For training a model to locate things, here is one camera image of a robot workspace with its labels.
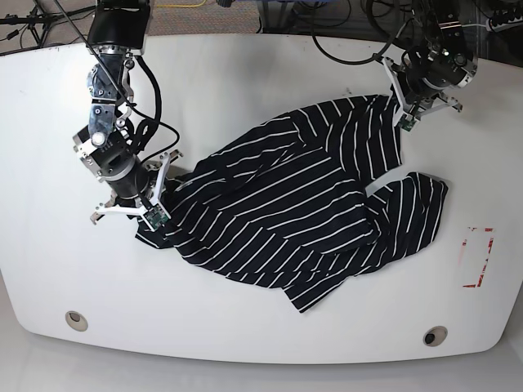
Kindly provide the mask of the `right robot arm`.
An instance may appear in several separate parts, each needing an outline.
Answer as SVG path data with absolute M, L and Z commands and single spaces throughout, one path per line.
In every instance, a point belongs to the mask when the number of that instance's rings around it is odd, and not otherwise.
M 181 153 L 168 145 L 149 158 L 139 154 L 165 124 L 159 84 L 143 58 L 152 16 L 151 1 L 98 1 L 94 20 L 84 38 L 96 63 L 87 76 L 92 102 L 88 124 L 74 136 L 74 151 L 100 182 L 111 188 L 110 200 L 96 207 L 91 220 L 123 214 L 139 217 L 152 231 L 171 216 L 161 202 L 170 164 Z M 130 72 L 139 66 L 154 90 L 154 114 L 137 112 Z

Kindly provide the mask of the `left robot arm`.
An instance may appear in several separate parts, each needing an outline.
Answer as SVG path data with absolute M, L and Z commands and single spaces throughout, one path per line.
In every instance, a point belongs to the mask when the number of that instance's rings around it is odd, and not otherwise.
M 445 91 L 465 87 L 477 71 L 476 54 L 467 46 L 458 20 L 457 1 L 413 1 L 411 9 L 421 41 L 404 51 L 399 64 L 382 59 L 398 102 L 393 124 L 406 131 L 438 110 L 460 113 L 463 105 Z

